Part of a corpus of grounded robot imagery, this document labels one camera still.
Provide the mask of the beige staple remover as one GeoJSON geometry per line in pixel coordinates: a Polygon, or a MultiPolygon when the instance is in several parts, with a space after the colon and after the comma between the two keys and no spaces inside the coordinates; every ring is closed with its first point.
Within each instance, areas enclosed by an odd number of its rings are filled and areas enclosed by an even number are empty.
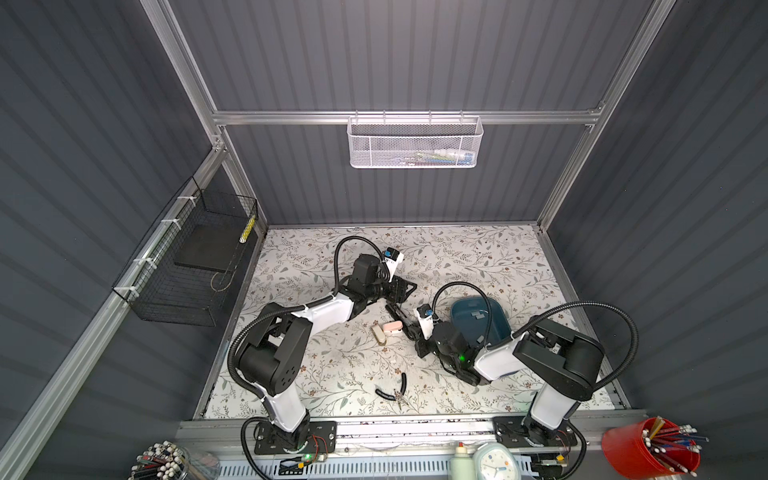
{"type": "Polygon", "coordinates": [[[378,345],[385,346],[387,344],[387,337],[379,325],[372,325],[371,332],[378,345]]]}

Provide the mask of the black stapler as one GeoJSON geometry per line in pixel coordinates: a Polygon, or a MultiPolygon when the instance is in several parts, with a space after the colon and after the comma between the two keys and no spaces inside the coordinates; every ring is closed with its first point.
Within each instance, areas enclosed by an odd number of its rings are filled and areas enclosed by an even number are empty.
{"type": "Polygon", "coordinates": [[[409,340],[415,341],[419,338],[420,334],[420,327],[417,322],[413,321],[409,318],[409,316],[405,313],[405,311],[400,307],[399,304],[390,303],[387,302],[385,304],[385,310],[391,317],[391,321],[402,321],[403,322],[403,329],[398,332],[393,333],[385,333],[385,334],[396,334],[396,333],[402,333],[405,335],[406,338],[409,340]]]}

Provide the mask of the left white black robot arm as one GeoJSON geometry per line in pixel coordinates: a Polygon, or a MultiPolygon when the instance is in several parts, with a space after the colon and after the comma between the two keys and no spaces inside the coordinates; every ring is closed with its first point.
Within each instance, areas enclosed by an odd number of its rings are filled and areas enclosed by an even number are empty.
{"type": "Polygon", "coordinates": [[[331,294],[294,307],[269,303],[235,337],[227,370],[238,386],[258,397],[273,426],[287,434],[306,429],[309,413],[294,382],[313,335],[354,319],[381,299],[402,303],[416,289],[396,275],[403,260],[394,248],[362,254],[351,276],[331,294]]]}

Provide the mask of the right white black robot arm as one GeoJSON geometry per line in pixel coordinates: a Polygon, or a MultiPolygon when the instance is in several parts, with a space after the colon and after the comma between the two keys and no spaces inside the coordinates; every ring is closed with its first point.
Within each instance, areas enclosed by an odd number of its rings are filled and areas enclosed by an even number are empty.
{"type": "Polygon", "coordinates": [[[579,404],[599,387],[603,347],[564,325],[545,319],[519,337],[490,347],[471,345],[451,322],[428,317],[406,327],[421,358],[434,354],[441,366],[473,386],[529,369],[542,381],[523,420],[529,438],[543,440],[563,426],[579,404]]]}

